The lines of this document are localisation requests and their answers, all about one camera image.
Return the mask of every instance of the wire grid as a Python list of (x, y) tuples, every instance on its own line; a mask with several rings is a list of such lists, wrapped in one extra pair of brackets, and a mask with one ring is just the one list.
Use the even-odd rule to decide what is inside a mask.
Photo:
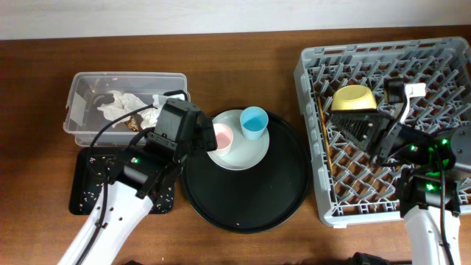
[[(385, 102), (383, 83), (390, 77), (402, 77), (405, 82), (427, 84), (427, 96), (411, 100), (411, 109), (405, 121), (407, 125), (426, 133), (448, 127), (467, 126), (470, 124), (467, 111), (471, 104), (462, 102), (465, 87), (459, 86), (457, 80), (463, 78), (463, 75), (450, 67), (452, 59), (451, 54), (447, 57), (427, 57), (422, 54), (392, 62), (358, 61), (354, 65), (327, 62), (307, 69), (311, 97), (314, 102), (320, 97), (322, 110), (318, 111), (328, 117), (332, 96), (337, 89), (346, 85), (366, 85), (372, 89), (379, 102), (378, 109), (394, 115), (399, 110), (396, 112), (394, 106)], [(366, 166), (366, 153), (348, 141), (329, 121), (326, 129), (332, 161), (332, 172), (329, 175), (330, 198), (334, 205), (332, 215), (398, 211), (399, 201), (394, 195), (394, 185), (405, 166), (396, 169), (373, 169)], [(459, 198), (462, 205), (470, 203), (470, 178), (461, 182)]]

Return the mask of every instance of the pink cup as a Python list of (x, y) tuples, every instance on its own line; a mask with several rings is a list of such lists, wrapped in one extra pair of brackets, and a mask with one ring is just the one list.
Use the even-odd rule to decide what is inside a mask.
[(213, 127), (214, 133), (216, 134), (216, 141), (218, 143), (218, 148), (213, 151), (213, 154), (218, 156), (227, 155), (233, 144), (233, 131), (226, 124), (214, 124)]

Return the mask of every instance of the wooden table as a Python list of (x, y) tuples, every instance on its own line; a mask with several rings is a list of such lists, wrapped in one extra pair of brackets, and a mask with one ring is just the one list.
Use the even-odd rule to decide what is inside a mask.
[[(0, 42), (0, 264), (57, 263), (87, 219), (68, 211), (80, 148), (63, 122), (77, 72), (184, 73), (192, 101), (208, 114), (258, 105), (306, 136), (293, 79), (304, 48), (457, 35), (471, 42), (471, 26)], [(286, 223), (253, 235), (206, 222), (179, 183), (176, 198), (170, 214), (136, 227), (117, 264), (327, 264), (357, 251), (411, 259), (403, 222), (326, 227), (313, 189)], [(463, 264), (471, 263), (471, 216), (461, 217), (459, 243)]]

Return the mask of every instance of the blue cup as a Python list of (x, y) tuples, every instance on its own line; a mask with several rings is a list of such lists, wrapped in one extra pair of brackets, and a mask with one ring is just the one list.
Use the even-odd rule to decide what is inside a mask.
[(268, 125), (268, 115), (260, 107), (248, 107), (241, 114), (242, 133), (249, 140), (259, 139)]

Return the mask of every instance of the plastic box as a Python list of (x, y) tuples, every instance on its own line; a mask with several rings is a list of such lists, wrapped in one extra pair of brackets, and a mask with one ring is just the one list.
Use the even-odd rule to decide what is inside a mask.
[[(425, 82), (425, 98), (411, 101), (406, 124), (431, 133), (470, 125), (471, 50), (463, 38), (406, 40), (308, 48), (294, 71), (298, 101), (308, 130), (319, 217), (328, 226), (400, 219), (395, 183), (400, 170), (368, 167), (367, 155), (327, 121), (326, 146), (319, 112), (328, 120), (332, 95), (345, 85), (370, 87), (378, 108), (393, 113), (383, 100), (385, 78)], [(330, 150), (332, 171), (328, 166)], [(471, 211), (471, 179), (459, 188), (461, 212)]]
[[(71, 91), (68, 94), (67, 118), (64, 130), (75, 135), (79, 146), (89, 146), (95, 135), (110, 121), (103, 112), (96, 108), (114, 101), (110, 91), (133, 93), (146, 104), (154, 102), (152, 95), (168, 91), (183, 90), (190, 95), (186, 87), (186, 76), (173, 73), (144, 72), (83, 72), (75, 75)], [(119, 146), (128, 144), (136, 132), (124, 123), (105, 131), (97, 146)]]

